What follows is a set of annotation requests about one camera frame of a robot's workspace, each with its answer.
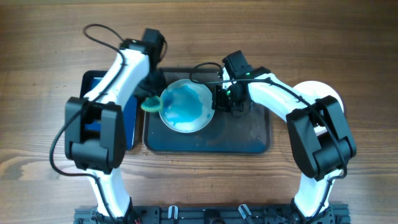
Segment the green yellow sponge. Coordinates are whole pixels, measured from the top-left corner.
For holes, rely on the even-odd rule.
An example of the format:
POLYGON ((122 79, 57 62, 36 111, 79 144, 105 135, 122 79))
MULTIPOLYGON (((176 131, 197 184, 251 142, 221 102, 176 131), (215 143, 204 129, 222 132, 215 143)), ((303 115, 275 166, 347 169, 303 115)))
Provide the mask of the green yellow sponge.
POLYGON ((141 103, 141 109, 149 113, 159 112, 162 108, 163 108, 163 101, 159 96, 147 97, 141 103))

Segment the white plate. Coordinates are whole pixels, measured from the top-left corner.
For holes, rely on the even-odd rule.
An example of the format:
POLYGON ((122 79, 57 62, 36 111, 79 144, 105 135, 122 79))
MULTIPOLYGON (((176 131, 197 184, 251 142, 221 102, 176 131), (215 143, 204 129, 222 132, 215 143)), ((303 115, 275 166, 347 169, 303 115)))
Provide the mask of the white plate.
POLYGON ((338 100, 341 110, 343 113, 345 113, 345 107, 341 97, 331 86, 327 85, 326 83, 318 81, 305 81, 295 85, 293 89, 297 90, 301 95, 304 94, 313 98, 323 98, 330 95, 338 100))
POLYGON ((189 79, 171 83, 161 94, 159 116, 163 123, 178 133, 194 133, 212 120, 212 92, 203 84, 189 79))

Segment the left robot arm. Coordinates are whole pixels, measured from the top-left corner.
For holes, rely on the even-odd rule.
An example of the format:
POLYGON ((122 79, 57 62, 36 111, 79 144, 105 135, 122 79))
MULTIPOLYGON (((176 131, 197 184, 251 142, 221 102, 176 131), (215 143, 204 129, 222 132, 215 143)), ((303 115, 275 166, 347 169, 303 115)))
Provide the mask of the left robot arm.
POLYGON ((90 180, 98 223, 139 223, 124 187, 120 165, 132 146, 127 133, 128 103, 157 100, 165 88, 157 65, 167 49, 159 30, 146 29, 140 40, 122 39, 116 59, 93 89, 65 105, 65 155, 90 180))

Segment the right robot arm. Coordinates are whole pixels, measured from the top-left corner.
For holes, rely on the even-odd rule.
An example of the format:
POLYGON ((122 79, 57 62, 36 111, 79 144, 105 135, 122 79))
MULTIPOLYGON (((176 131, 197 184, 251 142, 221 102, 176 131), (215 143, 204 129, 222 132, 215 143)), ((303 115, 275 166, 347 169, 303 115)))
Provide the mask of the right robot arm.
POLYGON ((303 221, 318 220, 329 206, 333 184, 347 176, 348 162, 356 155, 356 143, 334 89, 321 83, 310 89, 325 93, 302 93, 269 69, 253 68, 240 50, 222 60, 219 78, 215 109, 240 111, 250 100, 286 122, 292 155, 302 173, 293 204, 303 221))

